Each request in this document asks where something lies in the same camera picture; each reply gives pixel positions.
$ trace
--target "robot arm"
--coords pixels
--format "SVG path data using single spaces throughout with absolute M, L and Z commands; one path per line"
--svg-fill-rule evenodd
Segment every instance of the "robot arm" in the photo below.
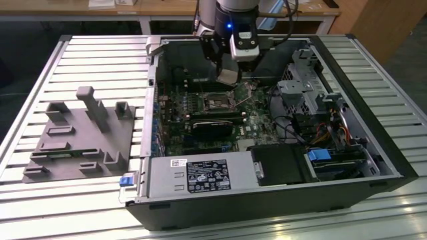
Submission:
M 263 16 L 259 4 L 260 0 L 199 0 L 197 2 L 196 35 L 205 59 L 216 64 L 217 76 L 223 70 L 223 54 L 231 54 L 231 58 L 237 62 L 239 74 L 253 72 L 263 52 L 275 45 L 272 41 L 259 42 L 256 19 Z M 288 12 L 289 14 L 267 15 L 272 18 L 285 18 L 296 12 L 296 9 L 293 12 L 288 9 Z

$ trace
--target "paper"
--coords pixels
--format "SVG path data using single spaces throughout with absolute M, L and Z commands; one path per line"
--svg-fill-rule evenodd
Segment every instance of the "paper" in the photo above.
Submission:
M 88 0 L 88 9 L 113 9 L 116 8 L 114 0 Z

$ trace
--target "wooden table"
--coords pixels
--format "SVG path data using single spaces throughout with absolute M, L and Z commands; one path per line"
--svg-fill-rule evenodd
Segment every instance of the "wooden table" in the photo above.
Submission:
M 196 0 L 139 0 L 133 6 L 102 10 L 89 10 L 88 1 L 0 0 L 0 21 L 139 21 L 143 34 L 149 35 L 151 21 L 192 21 L 196 10 Z M 327 34 L 339 14 L 323 0 L 312 0 L 299 5 L 297 21 L 319 22 L 312 33 Z
M 427 12 L 427 0 L 335 0 L 341 10 L 329 34 L 352 33 L 379 63 L 395 54 Z

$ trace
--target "black cable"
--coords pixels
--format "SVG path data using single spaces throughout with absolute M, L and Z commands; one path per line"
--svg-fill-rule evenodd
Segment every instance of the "black cable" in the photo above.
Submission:
M 195 12 L 193 12 L 193 17 L 192 17 L 192 26 L 191 26 L 191 34 L 193 34 L 193 32 L 196 31 L 196 17 L 199 15 L 199 2 L 200 0 L 197 0 L 196 5 L 195 5 Z
M 293 32 L 293 25 L 295 25 L 292 16 L 299 10 L 299 0 L 295 0 L 293 10 L 291 10 L 288 0 L 284 0 L 284 5 L 285 5 L 285 10 L 287 10 L 287 16 L 288 16 L 288 32 L 287 32 L 285 37 L 280 41 L 275 42 L 273 46 L 277 46 L 279 44 L 284 43 L 291 37 L 291 34 Z

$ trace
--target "red wire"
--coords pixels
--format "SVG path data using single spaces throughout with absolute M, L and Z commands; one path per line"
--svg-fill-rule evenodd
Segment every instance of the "red wire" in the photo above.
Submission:
M 320 131 L 320 126 L 321 125 L 327 125 L 324 122 L 321 122 L 320 124 L 319 124 L 319 126 L 317 126 L 317 128 L 316 128 L 316 132 L 317 132 L 317 134 L 315 135 L 316 137 L 319 137 L 319 131 Z

